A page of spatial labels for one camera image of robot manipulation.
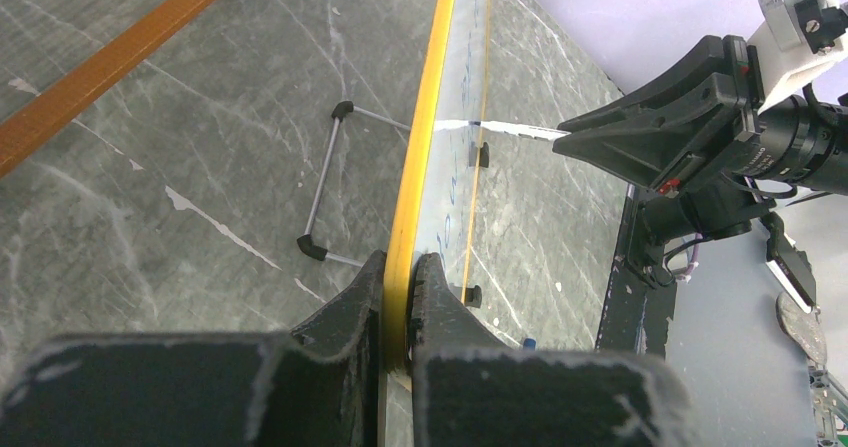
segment whiteboard stand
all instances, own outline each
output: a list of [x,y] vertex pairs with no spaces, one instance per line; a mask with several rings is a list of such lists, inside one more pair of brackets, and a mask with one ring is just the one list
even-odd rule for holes
[[325,247],[317,245],[315,240],[312,238],[312,229],[315,227],[315,217],[318,215],[318,205],[321,203],[321,195],[324,193],[324,181],[327,180],[327,172],[330,169],[330,160],[333,157],[333,150],[336,147],[336,138],[338,137],[339,128],[341,127],[345,116],[352,112],[362,114],[366,117],[371,117],[372,119],[379,120],[380,122],[403,129],[407,132],[410,131],[409,126],[403,125],[400,122],[395,122],[394,120],[383,117],[382,115],[377,115],[373,112],[361,109],[353,105],[353,102],[350,100],[344,100],[336,105],[336,108],[333,109],[333,113],[330,114],[330,117],[333,119],[333,130],[330,133],[330,145],[327,146],[327,153],[324,154],[324,165],[321,167],[321,177],[318,179],[318,188],[315,190],[315,198],[312,200],[312,208],[309,210],[309,218],[306,220],[306,230],[303,235],[297,238],[297,246],[307,257],[311,257],[315,260],[320,260],[322,262],[327,259],[335,260],[336,262],[342,262],[361,268],[364,265],[363,262],[334,254]]

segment yellow board edge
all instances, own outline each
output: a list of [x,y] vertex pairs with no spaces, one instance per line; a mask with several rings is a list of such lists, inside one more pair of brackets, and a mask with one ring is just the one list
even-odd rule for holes
[[407,368],[406,313],[409,302],[410,266],[415,249],[424,176],[433,140],[433,123],[442,82],[451,17],[455,0],[436,0],[430,42],[412,117],[409,147],[403,163],[397,207],[383,277],[382,343],[384,362],[390,372]]
[[[483,102],[480,106],[480,120],[486,117],[486,95],[489,91],[489,34],[492,12],[492,0],[486,0],[486,44],[483,53]],[[477,145],[483,146],[483,128],[477,134]],[[477,163],[474,164],[474,180],[471,187],[471,215],[468,216],[468,241],[465,245],[465,270],[462,274],[462,293],[460,300],[465,302],[465,292],[468,288],[468,273],[471,271],[471,243],[474,239],[474,214],[477,212],[477,183],[480,181],[480,149],[477,149]]]

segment white wall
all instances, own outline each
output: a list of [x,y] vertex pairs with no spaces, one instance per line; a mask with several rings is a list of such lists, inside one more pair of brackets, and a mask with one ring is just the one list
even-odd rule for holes
[[[748,38],[757,0],[537,0],[625,93],[679,60],[704,35]],[[816,83],[819,98],[848,92],[848,62]]]

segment orange wooden pole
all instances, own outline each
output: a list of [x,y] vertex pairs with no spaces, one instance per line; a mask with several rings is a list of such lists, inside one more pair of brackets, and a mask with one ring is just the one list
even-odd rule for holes
[[166,0],[0,125],[8,174],[215,0]]

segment marble floor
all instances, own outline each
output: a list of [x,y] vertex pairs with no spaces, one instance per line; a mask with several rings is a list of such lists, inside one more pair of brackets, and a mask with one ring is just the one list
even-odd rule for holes
[[[0,0],[0,120],[162,0]],[[272,330],[353,278],[301,235],[341,99],[408,123],[435,0],[218,0],[0,180],[0,384],[62,332]],[[618,90],[533,0],[492,0],[486,116],[554,127]],[[315,233],[389,239],[406,136],[345,122]],[[471,280],[504,342],[591,348],[624,185],[488,134]],[[373,151],[381,152],[374,157]],[[411,445],[390,385],[387,445]]]

